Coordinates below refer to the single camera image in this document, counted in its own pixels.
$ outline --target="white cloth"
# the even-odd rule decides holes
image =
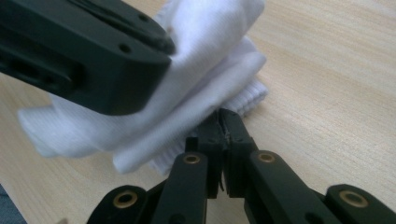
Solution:
[[[116,169],[127,173],[159,156],[152,164],[164,172],[172,161],[166,153],[175,154],[174,146],[214,110],[242,115],[267,93],[254,78],[265,57],[244,37],[263,6],[262,0],[169,1],[155,19],[177,52],[143,110],[111,117],[51,95],[52,105],[19,111],[22,128],[45,157],[111,151]]]

